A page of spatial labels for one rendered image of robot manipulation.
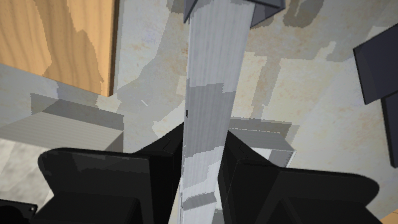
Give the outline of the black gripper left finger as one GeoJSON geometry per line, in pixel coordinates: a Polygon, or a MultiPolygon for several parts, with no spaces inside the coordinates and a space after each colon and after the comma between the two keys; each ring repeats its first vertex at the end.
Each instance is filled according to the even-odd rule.
{"type": "Polygon", "coordinates": [[[148,146],[122,153],[56,148],[38,157],[53,194],[134,197],[143,224],[168,224],[181,178],[184,122],[148,146]]]}

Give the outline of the black spatula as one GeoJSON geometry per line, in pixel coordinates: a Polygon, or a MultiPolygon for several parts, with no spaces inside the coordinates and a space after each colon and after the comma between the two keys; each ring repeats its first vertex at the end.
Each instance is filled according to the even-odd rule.
{"type": "Polygon", "coordinates": [[[353,48],[364,104],[381,98],[390,166],[398,167],[398,24],[353,48]]]}

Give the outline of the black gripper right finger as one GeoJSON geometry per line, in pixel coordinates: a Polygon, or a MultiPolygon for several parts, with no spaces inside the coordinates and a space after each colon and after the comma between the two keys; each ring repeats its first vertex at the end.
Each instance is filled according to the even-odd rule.
{"type": "Polygon", "coordinates": [[[358,174],[279,167],[229,130],[217,180],[225,224],[267,224],[284,197],[366,207],[379,191],[377,181],[358,174]]]}

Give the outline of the light wooden board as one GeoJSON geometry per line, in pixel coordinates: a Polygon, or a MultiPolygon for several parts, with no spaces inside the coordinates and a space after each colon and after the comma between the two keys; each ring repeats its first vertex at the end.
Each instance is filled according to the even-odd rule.
{"type": "Polygon", "coordinates": [[[0,0],[0,63],[113,95],[120,0],[0,0]]]}

